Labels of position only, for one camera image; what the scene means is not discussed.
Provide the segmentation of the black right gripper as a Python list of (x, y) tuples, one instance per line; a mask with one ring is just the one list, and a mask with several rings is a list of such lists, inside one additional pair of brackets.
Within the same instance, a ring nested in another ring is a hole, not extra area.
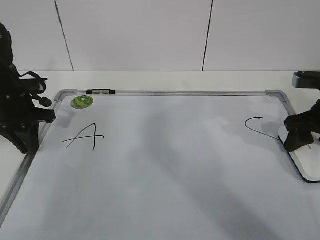
[(301, 147), (314, 143), (313, 133), (320, 132), (320, 100), (309, 110), (300, 114), (290, 115), (284, 121), (288, 131), (285, 149), (294, 152)]

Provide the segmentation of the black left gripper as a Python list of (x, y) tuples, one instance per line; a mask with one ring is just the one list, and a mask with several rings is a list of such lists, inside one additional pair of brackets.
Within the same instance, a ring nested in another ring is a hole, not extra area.
[(47, 90), (47, 78), (33, 71), (19, 74), (14, 65), (12, 37), (0, 25), (0, 135), (22, 154), (39, 149), (39, 123), (53, 123), (52, 101), (41, 96)]

